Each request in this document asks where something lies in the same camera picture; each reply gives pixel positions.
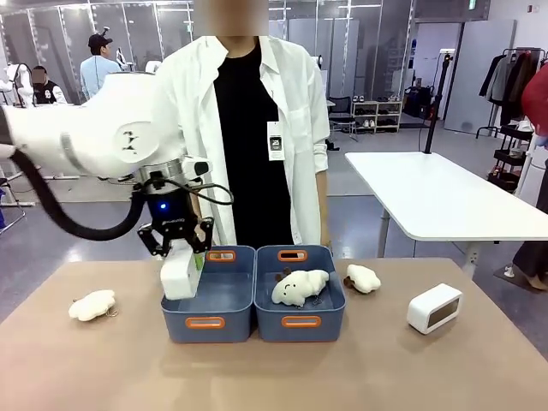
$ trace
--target person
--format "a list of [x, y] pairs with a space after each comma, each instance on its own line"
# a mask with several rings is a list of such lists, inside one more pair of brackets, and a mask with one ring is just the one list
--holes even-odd
[[266, 1], [196, 5], [210, 35], [165, 59], [152, 98], [158, 132], [180, 133], [187, 155], [212, 162], [206, 179], [235, 197], [217, 206], [193, 196], [194, 210], [215, 217], [219, 245], [330, 246], [318, 65], [299, 45], [257, 35], [267, 31]]
[[98, 93], [107, 74], [121, 71], [116, 62], [109, 60], [110, 43], [112, 39], [106, 39], [101, 34], [93, 34], [87, 41], [92, 56], [80, 65], [80, 81], [86, 100]]
[[[521, 97], [521, 107], [529, 118], [537, 137], [537, 150], [548, 149], [548, 65], [544, 66], [527, 84]], [[548, 213], [548, 169], [539, 191], [537, 208]], [[534, 289], [548, 290], [548, 242], [526, 241], [514, 256], [513, 270], [521, 272]]]
[[63, 90], [49, 79], [48, 72], [44, 66], [33, 68], [31, 78], [33, 79], [35, 104], [67, 103]]

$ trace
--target white clock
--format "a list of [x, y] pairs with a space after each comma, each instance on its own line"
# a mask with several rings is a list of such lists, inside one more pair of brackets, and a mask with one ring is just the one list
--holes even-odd
[[461, 311], [462, 292], [447, 284], [414, 297], [409, 303], [408, 323], [422, 334], [430, 334]]

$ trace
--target plush toy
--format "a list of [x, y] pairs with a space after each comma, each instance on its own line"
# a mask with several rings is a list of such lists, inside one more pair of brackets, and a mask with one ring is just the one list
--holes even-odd
[[361, 265], [349, 265], [344, 278], [344, 285], [354, 287], [362, 294], [369, 294], [380, 288], [380, 280], [375, 275], [375, 271], [369, 270]]
[[286, 277], [278, 274], [278, 284], [272, 290], [274, 304], [302, 307], [307, 297], [319, 295], [329, 281], [329, 274], [323, 270], [291, 272], [285, 269], [283, 273]]
[[93, 291], [81, 300], [77, 300], [70, 306], [68, 315], [79, 321], [90, 321], [95, 317], [106, 314], [114, 306], [114, 291], [102, 289]]

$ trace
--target brown tabletop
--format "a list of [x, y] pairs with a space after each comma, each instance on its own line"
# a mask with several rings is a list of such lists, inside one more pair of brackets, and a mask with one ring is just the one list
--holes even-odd
[[[548, 409], [545, 359], [454, 263], [357, 263], [383, 286], [347, 292], [337, 342], [267, 343], [255, 332], [189, 345], [168, 338], [158, 263], [65, 265], [0, 324], [0, 410]], [[462, 312], [425, 337], [407, 325], [408, 303], [441, 282], [464, 293]], [[116, 291], [118, 316], [69, 319], [72, 300], [96, 289]]]

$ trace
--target black shirt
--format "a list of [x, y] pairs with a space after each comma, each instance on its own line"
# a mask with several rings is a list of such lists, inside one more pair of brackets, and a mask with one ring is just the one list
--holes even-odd
[[57, 87], [53, 81], [48, 80], [45, 84], [34, 83], [34, 97], [36, 98], [36, 104], [53, 104], [57, 101], [53, 95], [53, 88]]
[[259, 43], [244, 57], [226, 58], [215, 93], [239, 245], [293, 244], [291, 200], [283, 161], [269, 161], [267, 123], [277, 122], [276, 103], [260, 81]]

